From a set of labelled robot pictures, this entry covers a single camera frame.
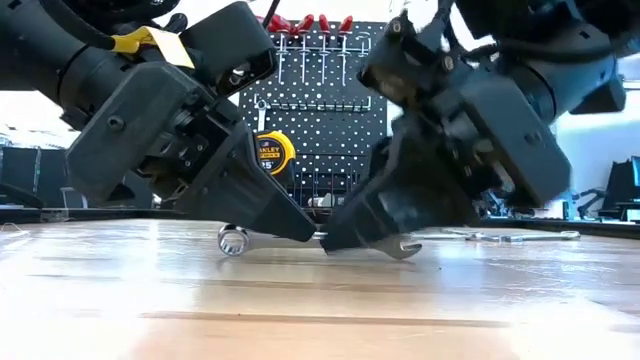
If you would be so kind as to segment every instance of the hand tool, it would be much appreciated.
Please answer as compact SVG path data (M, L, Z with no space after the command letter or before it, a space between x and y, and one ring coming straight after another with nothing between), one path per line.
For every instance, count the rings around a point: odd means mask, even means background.
M325 64L327 60L327 55L331 52L327 51L327 43L331 40L331 28L329 26L329 20L327 17L322 14L318 19L318 23L320 24L320 33L322 34L322 50L320 50L320 56L322 57L322 84L324 84L325 79Z
M267 118L267 110L271 109L269 103L266 100L258 100L255 103L255 108L258 109L258 129L257 131L264 131L265 122Z
M296 149L291 140L279 131L258 132L258 159L283 187L293 183Z
M366 31L361 31L358 33L358 35L356 35L356 40L362 40L358 57L367 57L369 55L369 51L371 51L371 33Z
M347 86L347 38L351 34L351 26L353 25L353 16L349 15L338 27L338 42L342 45L342 50L338 56L342 58L342 86Z
M257 249L322 249L319 241L325 236L326 233L316 232L306 243L257 233L252 233L250 237L247 230L228 224L218 231L218 247L228 256L240 256L247 251ZM396 260L409 258L422 249L422 244L413 242L411 235L394 236L375 245L372 249Z
M524 233L514 235L490 235L481 231L467 231L456 229L442 229L443 233L460 235L469 241L494 241L494 242L524 242L524 241L572 241L580 240L581 234L577 231L562 231L560 233Z
M280 15L274 15L273 19L269 23L274 24L273 29L276 33L280 34L280 47L276 51L278 55L278 83L282 84L282 60L285 55L289 55L287 51L287 37L291 33L291 24Z
M307 49L307 34L309 30L313 26L313 15L309 14L300 21L300 23L295 27L294 33L302 39L302 49L300 49L300 53L302 54L302 83L304 84L305 75L306 75L306 65L307 65L307 54L311 52L311 50Z

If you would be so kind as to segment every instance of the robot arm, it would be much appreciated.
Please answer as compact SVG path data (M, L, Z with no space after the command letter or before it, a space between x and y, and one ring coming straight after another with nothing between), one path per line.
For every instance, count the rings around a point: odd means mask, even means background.
M260 167L253 133L227 99L274 72L271 39L236 2L180 34L193 68L153 45L132 49L126 35L156 29L151 19L177 2L0 0L0 64L82 131L67 170L93 202L133 196L120 182L133 171L194 219L308 240L315 225ZM164 30L184 28L177 16Z
M440 0L419 32L406 12L393 19L366 59L359 80L404 114L386 151L374 147L384 168L326 225L327 250L473 224L473 200L488 190L509 207L540 207L569 188L571 173L549 125L567 111L624 109L616 57L638 35L637 2L457 0L474 37L496 40L471 51L451 29L453 3Z

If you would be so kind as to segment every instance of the screw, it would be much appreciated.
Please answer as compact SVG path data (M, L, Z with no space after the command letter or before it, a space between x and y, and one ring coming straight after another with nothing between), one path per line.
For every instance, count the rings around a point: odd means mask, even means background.
M534 132L526 134L524 136L524 140L527 142L527 144L535 146L542 140L542 137L540 136L539 132Z
M453 58L451 56L445 56L444 59L442 59L442 68L447 71L453 71L453 68L455 68L455 63L453 62Z
M124 129L124 120L119 116L111 116L107 120L107 126L113 131L122 131Z

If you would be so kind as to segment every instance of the tape measure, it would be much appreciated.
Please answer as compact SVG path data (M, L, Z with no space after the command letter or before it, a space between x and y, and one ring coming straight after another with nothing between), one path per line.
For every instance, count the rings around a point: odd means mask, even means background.
M281 185L291 184L296 160L296 149L291 140L278 131L259 132L256 138L258 159L262 168L267 170Z

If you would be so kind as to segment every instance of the screwdriver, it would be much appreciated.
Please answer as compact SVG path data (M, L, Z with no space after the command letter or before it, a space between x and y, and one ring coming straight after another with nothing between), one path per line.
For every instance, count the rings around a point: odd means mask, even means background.
M327 55L330 54L330 52L327 51L327 43L331 39L330 37L331 28L329 27L329 20L327 20L327 17L324 16L324 14L320 15L320 18L318 19L318 23L320 24L320 32L322 33L322 36L323 36L322 51L320 51L320 56L322 56L322 83L324 84L324 78L325 78L324 67L325 67Z
M302 53L302 83L303 84L304 84L304 78L306 74L307 54L310 52L309 49L307 49L307 33L313 26L313 21L314 21L313 15L309 14L305 16L304 19L302 19L302 21L300 21L300 23L296 25L296 27L293 30L293 33L295 35L300 36L300 38L302 39L302 50L300 50L300 53Z
M347 36L351 34L351 26L353 26L353 16L349 15L342 20L340 27L338 27L339 41L342 43L342 51L338 54L338 56L342 57L342 86L347 86L347 56L349 56L347 52Z
M282 60L285 55L288 55L287 51L287 38L285 34L291 33L291 24L280 15L273 15L269 27L273 32L280 34L280 49L276 52L278 54L278 82L282 84Z

